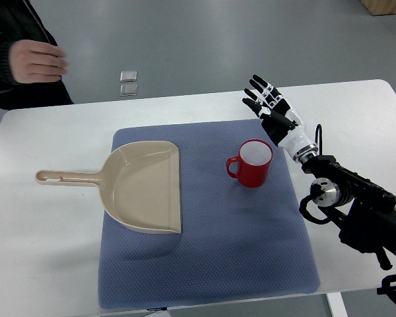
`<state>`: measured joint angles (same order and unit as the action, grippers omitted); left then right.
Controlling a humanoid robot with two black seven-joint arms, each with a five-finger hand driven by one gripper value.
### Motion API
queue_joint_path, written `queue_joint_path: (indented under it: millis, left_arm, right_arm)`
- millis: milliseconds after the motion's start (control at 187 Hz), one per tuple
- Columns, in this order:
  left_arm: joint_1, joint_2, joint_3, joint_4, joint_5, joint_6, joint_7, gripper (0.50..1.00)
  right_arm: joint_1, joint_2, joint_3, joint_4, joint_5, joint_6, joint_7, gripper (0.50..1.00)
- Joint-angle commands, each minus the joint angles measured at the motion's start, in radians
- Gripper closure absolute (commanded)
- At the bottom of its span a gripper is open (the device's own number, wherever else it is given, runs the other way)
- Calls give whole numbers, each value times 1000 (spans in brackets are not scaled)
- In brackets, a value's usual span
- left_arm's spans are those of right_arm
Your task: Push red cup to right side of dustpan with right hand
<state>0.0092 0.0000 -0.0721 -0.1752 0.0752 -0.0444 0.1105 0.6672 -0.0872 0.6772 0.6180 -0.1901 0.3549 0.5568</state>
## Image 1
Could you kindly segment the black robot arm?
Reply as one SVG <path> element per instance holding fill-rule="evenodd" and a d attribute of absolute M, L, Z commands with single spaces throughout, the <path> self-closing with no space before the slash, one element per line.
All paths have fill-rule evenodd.
<path fill-rule="evenodd" d="M 343 244 L 375 254 L 379 266 L 390 270 L 387 253 L 396 257 L 396 196 L 322 152 L 305 156 L 302 170 L 315 179 L 300 202 L 301 215 L 317 225 L 334 223 Z"/>

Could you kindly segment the person's bare hand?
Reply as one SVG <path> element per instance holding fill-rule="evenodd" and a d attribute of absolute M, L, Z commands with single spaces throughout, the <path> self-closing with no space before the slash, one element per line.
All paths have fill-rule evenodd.
<path fill-rule="evenodd" d="M 21 84 L 53 83 L 67 74 L 69 64 L 59 46 L 33 40 L 19 40 L 9 49 L 13 79 Z"/>

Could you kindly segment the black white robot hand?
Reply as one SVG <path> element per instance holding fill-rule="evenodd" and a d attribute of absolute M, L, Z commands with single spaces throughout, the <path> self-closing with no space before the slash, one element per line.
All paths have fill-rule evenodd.
<path fill-rule="evenodd" d="M 253 75 L 249 80 L 253 90 L 242 102 L 261 120 L 261 126 L 271 142 L 284 149 L 294 162 L 304 164 L 318 155 L 318 147 L 308 137 L 299 113 L 279 90 L 265 79 Z"/>

